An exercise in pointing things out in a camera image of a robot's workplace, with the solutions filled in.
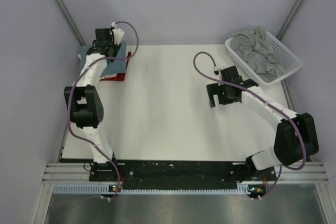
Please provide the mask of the blue-grey t-shirt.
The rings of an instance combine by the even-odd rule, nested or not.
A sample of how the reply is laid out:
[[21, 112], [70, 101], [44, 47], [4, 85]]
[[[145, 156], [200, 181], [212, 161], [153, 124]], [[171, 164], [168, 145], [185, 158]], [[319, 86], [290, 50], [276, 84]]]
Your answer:
[[[78, 58], [80, 59], [80, 69], [82, 69], [86, 63], [86, 55], [89, 48], [90, 45], [81, 47], [81, 53], [78, 55]], [[127, 54], [127, 44], [125, 41], [122, 41], [117, 58], [122, 58], [123, 60], [114, 60], [114, 62], [108, 63], [107, 67], [101, 74], [101, 78], [109, 78], [120, 73], [126, 73], [127, 61], [125, 61], [124, 58], [127, 57]]]

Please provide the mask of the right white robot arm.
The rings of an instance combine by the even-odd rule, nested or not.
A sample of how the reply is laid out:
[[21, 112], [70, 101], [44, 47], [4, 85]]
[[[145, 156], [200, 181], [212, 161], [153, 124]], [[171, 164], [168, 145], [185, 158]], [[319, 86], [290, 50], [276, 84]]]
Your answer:
[[214, 74], [220, 82], [206, 86], [209, 105], [241, 103], [255, 111], [275, 131], [273, 146], [246, 158], [245, 174], [252, 180], [264, 174], [265, 169], [304, 161], [319, 151], [318, 137], [313, 117], [299, 114], [273, 100], [252, 79], [243, 80], [235, 66], [218, 69]]

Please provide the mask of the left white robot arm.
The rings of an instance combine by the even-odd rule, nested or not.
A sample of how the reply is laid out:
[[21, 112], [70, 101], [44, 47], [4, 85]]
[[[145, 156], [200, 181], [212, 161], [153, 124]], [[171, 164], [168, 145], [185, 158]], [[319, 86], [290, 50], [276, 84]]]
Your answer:
[[97, 28], [95, 35], [96, 38], [87, 51], [79, 78], [72, 86], [64, 89], [68, 129], [73, 137], [90, 145], [93, 161], [103, 164], [102, 176], [107, 180], [114, 180], [119, 174], [119, 168], [110, 162], [113, 150], [99, 129], [104, 109], [96, 86], [103, 71], [117, 56], [124, 31], [112, 25], [110, 28]]

